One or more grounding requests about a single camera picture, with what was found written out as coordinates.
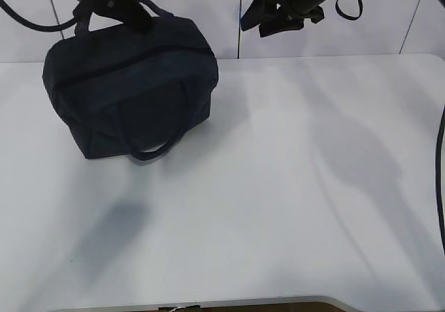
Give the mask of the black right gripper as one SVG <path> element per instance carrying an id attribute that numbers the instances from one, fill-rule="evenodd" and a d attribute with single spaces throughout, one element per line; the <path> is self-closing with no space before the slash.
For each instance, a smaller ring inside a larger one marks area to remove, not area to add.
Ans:
<path id="1" fill-rule="evenodd" d="M 302 19 L 316 24 L 324 19 L 321 4 L 326 0 L 253 0 L 241 17 L 241 30 L 259 26 L 259 36 L 265 38 L 287 31 L 302 29 Z"/>

